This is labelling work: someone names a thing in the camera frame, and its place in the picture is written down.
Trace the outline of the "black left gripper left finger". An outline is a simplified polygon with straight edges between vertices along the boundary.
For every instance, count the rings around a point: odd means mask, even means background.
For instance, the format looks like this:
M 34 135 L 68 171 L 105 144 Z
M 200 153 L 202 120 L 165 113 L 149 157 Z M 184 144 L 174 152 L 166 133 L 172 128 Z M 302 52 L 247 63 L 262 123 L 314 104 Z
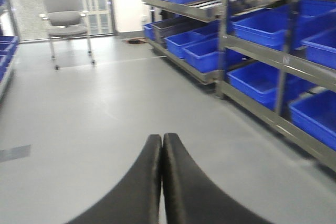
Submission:
M 149 135 L 122 179 L 69 223 L 159 223 L 162 139 Z

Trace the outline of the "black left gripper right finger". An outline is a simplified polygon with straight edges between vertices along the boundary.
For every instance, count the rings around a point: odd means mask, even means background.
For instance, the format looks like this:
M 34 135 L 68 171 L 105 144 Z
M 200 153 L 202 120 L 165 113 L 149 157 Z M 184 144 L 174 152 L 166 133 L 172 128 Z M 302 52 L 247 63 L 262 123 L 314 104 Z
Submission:
M 168 223 L 269 223 L 223 192 L 176 133 L 163 138 L 163 194 Z

